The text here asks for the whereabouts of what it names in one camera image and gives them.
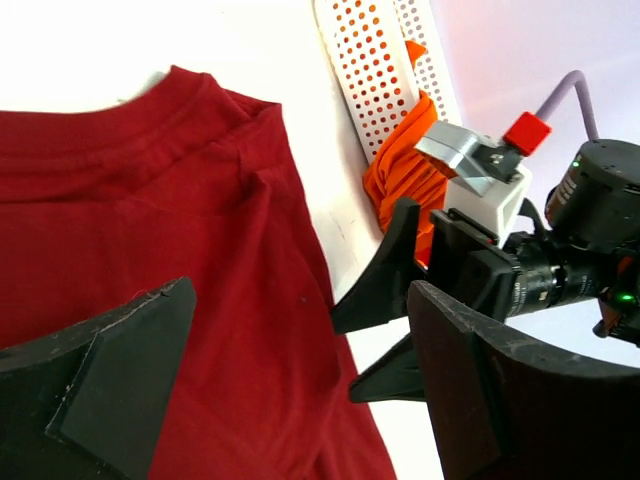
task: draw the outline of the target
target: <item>gray cable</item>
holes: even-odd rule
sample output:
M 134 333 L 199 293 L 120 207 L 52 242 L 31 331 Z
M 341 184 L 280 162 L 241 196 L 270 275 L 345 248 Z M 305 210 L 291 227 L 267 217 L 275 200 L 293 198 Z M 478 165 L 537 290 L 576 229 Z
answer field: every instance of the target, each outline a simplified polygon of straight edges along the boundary
M 547 120 L 551 114 L 558 108 L 560 102 L 567 95 L 571 87 L 576 87 L 578 94 L 578 102 L 580 103 L 580 110 L 582 110 L 582 119 L 584 120 L 584 128 L 587 130 L 587 136 L 589 140 L 597 140 L 598 127 L 596 127 L 596 119 L 593 114 L 593 106 L 591 105 L 591 97 L 589 96 L 589 87 L 587 87 L 587 80 L 584 77 L 584 73 L 580 70 L 574 70 L 569 72 L 560 81 L 558 86 L 551 92 L 549 98 L 540 106 L 536 112 L 536 117 L 541 120 Z

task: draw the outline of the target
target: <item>red cloth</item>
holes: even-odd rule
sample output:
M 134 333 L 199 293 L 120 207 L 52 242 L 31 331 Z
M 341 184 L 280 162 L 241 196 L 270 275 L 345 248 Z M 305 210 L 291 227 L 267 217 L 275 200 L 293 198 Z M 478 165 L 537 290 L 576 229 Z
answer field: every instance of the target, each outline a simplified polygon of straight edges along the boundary
M 152 480 L 395 478 L 279 105 L 174 67 L 116 108 L 0 112 L 0 176 L 0 347 L 193 280 Z

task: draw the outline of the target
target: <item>orange cloth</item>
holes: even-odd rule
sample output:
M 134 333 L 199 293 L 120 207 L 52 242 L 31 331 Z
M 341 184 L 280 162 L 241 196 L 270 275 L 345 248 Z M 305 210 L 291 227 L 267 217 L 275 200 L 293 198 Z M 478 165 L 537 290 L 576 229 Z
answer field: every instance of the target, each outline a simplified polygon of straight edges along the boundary
M 407 42 L 412 64 L 426 49 Z M 396 200 L 410 197 L 421 206 L 416 259 L 426 265 L 431 255 L 433 225 L 431 210 L 444 206 L 447 179 L 413 147 L 437 120 L 435 106 L 426 93 L 406 115 L 378 151 L 364 175 L 364 188 L 378 213 L 378 223 L 387 231 Z

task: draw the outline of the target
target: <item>purple cable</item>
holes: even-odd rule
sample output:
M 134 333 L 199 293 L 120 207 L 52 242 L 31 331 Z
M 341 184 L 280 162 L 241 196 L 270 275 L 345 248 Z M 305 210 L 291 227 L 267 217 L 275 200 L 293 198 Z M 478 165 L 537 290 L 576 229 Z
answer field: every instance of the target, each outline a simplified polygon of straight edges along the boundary
M 576 87 L 578 93 L 578 102 L 582 111 L 582 119 L 584 120 L 584 128 L 587 130 L 589 140 L 597 140 L 598 127 L 596 127 L 596 119 L 593 114 L 593 106 L 591 105 L 591 97 L 589 97 L 589 88 L 584 73 L 580 70 L 574 70 L 567 73 L 560 81 L 558 86 L 551 92 L 549 98 L 540 106 L 536 112 L 536 117 L 541 120 L 547 120 L 551 114 L 558 108 L 560 102 L 567 95 L 571 87 Z

